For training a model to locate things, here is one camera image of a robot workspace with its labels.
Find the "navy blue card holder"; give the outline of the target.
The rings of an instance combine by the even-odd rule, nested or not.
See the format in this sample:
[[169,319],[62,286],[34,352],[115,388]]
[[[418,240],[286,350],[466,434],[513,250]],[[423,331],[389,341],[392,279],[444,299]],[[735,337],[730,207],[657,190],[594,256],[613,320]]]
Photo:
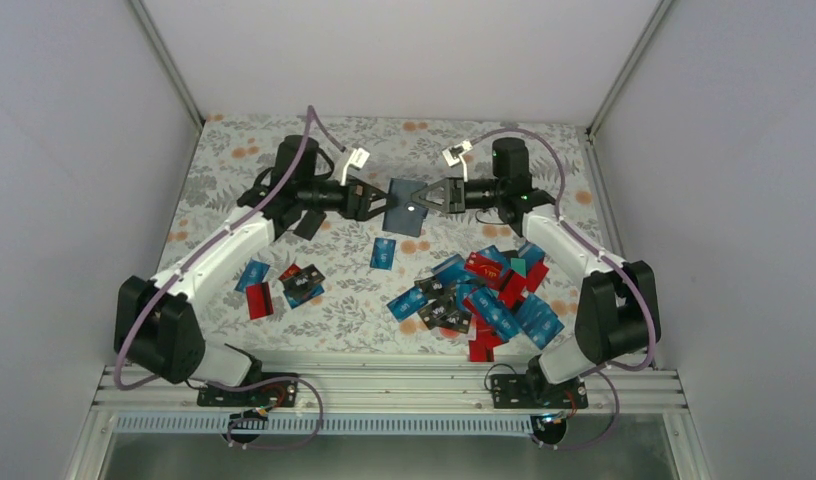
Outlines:
[[412,194],[426,186],[426,182],[417,180],[390,180],[389,194],[394,199],[394,204],[384,214],[383,231],[415,238],[421,236],[428,209],[416,204],[412,200]]

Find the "lone blue credit card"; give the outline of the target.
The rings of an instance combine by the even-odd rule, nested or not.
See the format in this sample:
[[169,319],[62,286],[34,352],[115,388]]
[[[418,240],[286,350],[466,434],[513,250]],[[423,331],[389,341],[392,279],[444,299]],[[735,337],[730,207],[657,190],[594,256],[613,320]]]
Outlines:
[[370,267],[380,270],[391,270],[395,258],[396,241],[377,237],[373,242]]

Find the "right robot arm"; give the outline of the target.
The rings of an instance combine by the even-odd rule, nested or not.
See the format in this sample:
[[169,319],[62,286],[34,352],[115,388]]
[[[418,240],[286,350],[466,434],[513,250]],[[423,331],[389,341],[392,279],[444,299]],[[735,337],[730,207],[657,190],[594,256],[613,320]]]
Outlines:
[[572,378],[610,365],[626,371],[649,367],[661,326],[652,268],[594,242],[562,213],[560,194],[534,186],[526,134],[522,129],[491,132],[491,177],[448,177],[414,191],[411,200],[444,214],[494,208],[517,235],[543,251],[569,279],[580,281],[571,338],[543,348],[534,363],[538,372],[525,382],[528,399],[549,407]]

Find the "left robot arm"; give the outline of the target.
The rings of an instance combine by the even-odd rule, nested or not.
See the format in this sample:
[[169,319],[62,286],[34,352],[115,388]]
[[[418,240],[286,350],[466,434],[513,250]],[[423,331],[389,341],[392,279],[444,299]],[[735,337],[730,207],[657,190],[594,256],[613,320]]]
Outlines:
[[149,279],[128,278],[120,287],[114,333],[117,354],[114,380],[125,362],[149,371],[149,380],[171,384],[187,380],[219,386],[239,405],[254,402],[262,377],[247,352],[205,340],[198,316],[231,277],[234,267],[279,239],[296,225],[313,231],[325,213],[366,221],[392,206],[383,190],[350,175],[370,154],[361,147],[344,149],[331,168],[336,179],[317,174],[325,153],[305,135],[289,135],[279,145],[275,164],[260,172],[237,200],[223,223],[194,250]]

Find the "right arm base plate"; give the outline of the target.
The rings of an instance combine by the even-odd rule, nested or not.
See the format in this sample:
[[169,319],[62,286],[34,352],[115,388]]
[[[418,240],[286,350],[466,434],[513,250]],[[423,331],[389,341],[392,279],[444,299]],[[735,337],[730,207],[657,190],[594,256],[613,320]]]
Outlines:
[[571,410],[589,406],[580,378],[549,384],[527,374],[493,374],[488,386],[496,409]]

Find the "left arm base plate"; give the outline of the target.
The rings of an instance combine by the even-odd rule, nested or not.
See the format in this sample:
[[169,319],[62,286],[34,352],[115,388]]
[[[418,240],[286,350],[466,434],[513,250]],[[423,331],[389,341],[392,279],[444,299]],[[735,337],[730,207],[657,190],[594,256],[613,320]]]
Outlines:
[[282,407],[295,405],[298,390],[296,373],[260,372],[253,380],[246,380],[243,391],[232,391],[205,386],[199,389],[196,404],[200,407]]

